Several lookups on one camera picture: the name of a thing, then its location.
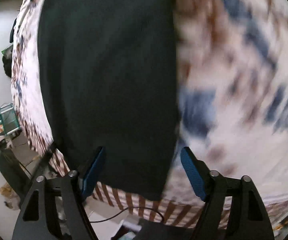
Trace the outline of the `black knit garment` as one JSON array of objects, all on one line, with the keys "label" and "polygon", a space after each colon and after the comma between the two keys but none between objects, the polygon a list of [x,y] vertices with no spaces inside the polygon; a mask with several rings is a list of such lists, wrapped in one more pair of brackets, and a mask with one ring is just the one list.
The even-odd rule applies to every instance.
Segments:
[{"label": "black knit garment", "polygon": [[176,144],[174,0],[45,0],[44,108],[70,169],[106,151],[100,182],[161,198]]}]

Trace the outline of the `floral fleece blanket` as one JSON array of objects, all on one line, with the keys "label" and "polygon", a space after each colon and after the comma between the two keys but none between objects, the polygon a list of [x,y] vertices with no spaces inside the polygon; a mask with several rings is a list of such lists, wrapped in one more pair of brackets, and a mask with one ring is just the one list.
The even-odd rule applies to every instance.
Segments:
[{"label": "floral fleece blanket", "polygon": [[[44,108],[38,25],[45,0],[23,0],[14,26],[11,94],[29,147],[70,169]],[[180,160],[189,147],[225,177],[251,176],[274,233],[288,226],[288,0],[174,0],[176,144],[160,200],[98,181],[92,198],[150,222],[190,229],[203,208]]]}]

